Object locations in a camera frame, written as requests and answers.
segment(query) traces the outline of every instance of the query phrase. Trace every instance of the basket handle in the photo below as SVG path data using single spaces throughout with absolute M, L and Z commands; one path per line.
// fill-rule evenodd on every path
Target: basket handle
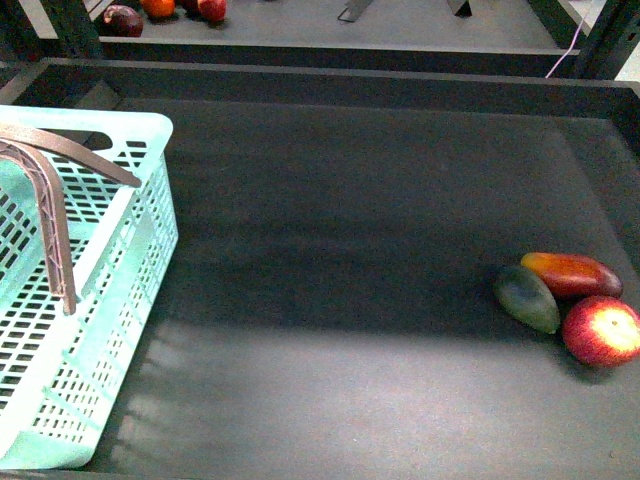
M 118 183 L 139 187 L 142 182 L 122 167 L 64 137 L 29 127 L 0 124 L 0 159 L 21 167 L 34 187 L 49 291 L 62 297 L 64 312 L 71 315 L 76 311 L 77 298 L 64 192 L 58 172 L 38 148 L 68 157 Z
M 116 183 L 136 188 L 142 185 L 139 178 L 120 165 L 116 165 L 88 148 L 55 133 L 22 125 L 0 123 L 0 138 L 60 155 Z

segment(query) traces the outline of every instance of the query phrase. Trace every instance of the plastic basket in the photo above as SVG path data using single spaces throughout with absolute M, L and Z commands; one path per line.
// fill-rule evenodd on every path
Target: plastic basket
M 120 186 L 41 153 L 64 190 L 77 306 L 49 292 L 24 171 L 0 161 L 0 469 L 78 467 L 98 444 L 177 242 L 162 115 L 0 106 L 0 123 L 101 132 Z

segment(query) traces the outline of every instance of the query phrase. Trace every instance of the red apple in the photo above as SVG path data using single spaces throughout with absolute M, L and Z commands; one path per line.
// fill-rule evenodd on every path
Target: red apple
M 198 0 L 200 15 L 210 22 L 221 22 L 227 13 L 227 0 Z
M 615 367 L 640 355 L 640 318 L 614 297 L 588 297 L 567 314 L 562 339 L 580 362 Z

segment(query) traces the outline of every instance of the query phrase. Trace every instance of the orange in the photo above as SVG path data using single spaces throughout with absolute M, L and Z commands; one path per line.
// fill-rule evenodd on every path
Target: orange
M 151 18 L 167 18 L 176 11 L 175 0 L 140 0 L 140 4 Z

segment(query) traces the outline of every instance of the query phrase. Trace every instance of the black shelf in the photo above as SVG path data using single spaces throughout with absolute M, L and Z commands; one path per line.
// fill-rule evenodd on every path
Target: black shelf
M 100 18 L 94 24 L 112 60 L 537 77 L 564 53 L 576 28 L 556 0 L 476 0 L 470 18 L 454 16 L 444 0 L 376 0 L 352 24 L 337 19 L 343 8 L 335 0 L 230 0 L 227 20 L 217 26 L 189 19 L 181 8 L 159 23 L 143 13 L 140 39 L 108 36 Z M 49 55 L 57 48 L 47 42 Z
M 44 478 L 638 478 L 640 363 L 490 289 L 578 251 L 640 306 L 638 85 L 57 61 L 15 103 L 98 83 L 173 121 L 180 240 L 93 461 Z

